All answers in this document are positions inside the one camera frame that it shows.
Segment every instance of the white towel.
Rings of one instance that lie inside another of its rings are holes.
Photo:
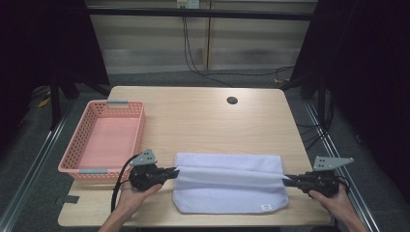
[[[173,199],[183,213],[260,214],[288,204],[280,156],[179,153]]]

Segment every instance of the human hand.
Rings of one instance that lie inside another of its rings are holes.
[[[344,223],[349,231],[367,231],[353,208],[344,185],[339,184],[338,194],[331,198],[315,190],[311,190],[309,195],[319,201],[322,207],[328,210],[337,220]]]
[[[119,231],[126,222],[142,205],[145,199],[155,194],[162,188],[158,184],[146,191],[133,188],[130,182],[125,182],[121,187],[121,195],[115,210],[109,215],[99,231]]]

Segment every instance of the wooden table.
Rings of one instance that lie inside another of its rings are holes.
[[[238,102],[230,104],[227,98]],[[159,167],[173,166],[179,152],[281,155],[285,173],[311,170],[304,145],[281,90],[191,87],[115,87],[109,100],[145,103],[141,150],[152,148]],[[74,181],[58,219],[62,226],[100,226],[110,212],[113,183]],[[267,215],[189,215],[172,201],[173,181],[147,199],[125,225],[141,227],[286,226],[327,224],[327,211],[296,188],[287,208]]]

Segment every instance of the pink plastic basket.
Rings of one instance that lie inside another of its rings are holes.
[[[141,101],[90,101],[58,170],[80,181],[118,178],[125,162],[139,153],[144,127]],[[128,168],[124,177],[129,175]]]

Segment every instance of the gray floor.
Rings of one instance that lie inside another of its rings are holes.
[[[235,71],[235,73],[265,73],[271,71]],[[245,76],[237,74],[224,74],[208,76],[221,80],[233,87],[251,88],[275,88],[274,75]],[[285,72],[279,75],[279,79],[288,77]],[[158,86],[215,86],[226,87],[212,79],[205,78],[192,72],[157,72],[142,74],[119,74],[110,77],[111,85],[158,85]],[[1,215],[5,215],[13,202],[19,188],[24,189],[22,183],[27,179],[25,173],[30,170],[36,160],[43,159],[39,165],[39,178],[34,179],[34,185],[28,189],[29,196],[24,199],[21,211],[16,221],[12,221],[13,231],[96,231],[97,228],[63,228],[58,225],[57,218],[61,211],[61,205],[55,204],[55,199],[67,194],[72,179],[57,171],[57,165],[76,127],[76,123],[89,100],[104,99],[104,96],[93,90],[78,86],[80,97],[76,101],[63,100],[63,109],[68,108],[67,118],[58,134],[55,144],[50,147],[42,147],[44,141],[50,136],[49,126],[51,118],[50,104],[38,108],[37,103],[41,97],[33,99],[31,109],[26,115],[17,136],[7,150],[7,156],[0,163],[0,185],[2,197],[0,199]],[[306,101],[300,98],[299,89],[285,92],[297,124],[311,125]],[[317,131],[311,128],[299,127],[302,139],[308,140],[317,135]],[[366,145],[357,142],[356,133],[349,123],[343,118],[336,108],[335,118],[330,129],[330,136],[335,142],[341,157],[353,157],[355,162],[347,166],[358,192],[374,216],[379,231],[408,231],[410,228],[410,207],[403,200],[400,193],[390,179],[384,175],[374,162],[371,152]],[[327,150],[319,140],[308,151],[310,161],[316,156],[326,156]],[[285,227],[281,231],[309,231],[311,227]],[[274,228],[258,228],[247,231],[274,231]]]

